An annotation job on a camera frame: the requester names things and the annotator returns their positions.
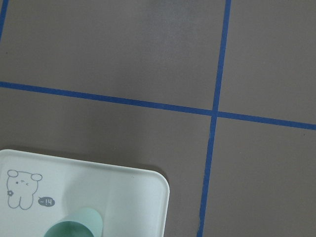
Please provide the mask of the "light green cup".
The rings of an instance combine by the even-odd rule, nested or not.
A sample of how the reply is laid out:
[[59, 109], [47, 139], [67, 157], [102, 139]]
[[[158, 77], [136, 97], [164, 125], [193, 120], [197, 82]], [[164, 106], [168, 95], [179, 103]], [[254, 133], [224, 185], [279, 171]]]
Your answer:
[[84, 207], [52, 225], [44, 237], [101, 237], [103, 219], [98, 211]]

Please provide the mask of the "white cartoon serving tray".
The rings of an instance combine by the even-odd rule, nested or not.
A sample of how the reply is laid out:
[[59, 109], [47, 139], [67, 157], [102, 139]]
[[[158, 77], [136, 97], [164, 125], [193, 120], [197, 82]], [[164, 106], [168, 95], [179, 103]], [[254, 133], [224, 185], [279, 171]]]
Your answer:
[[104, 237], [164, 235], [170, 188], [151, 170], [16, 150], [0, 153], [0, 234], [42, 237], [81, 208], [96, 210]]

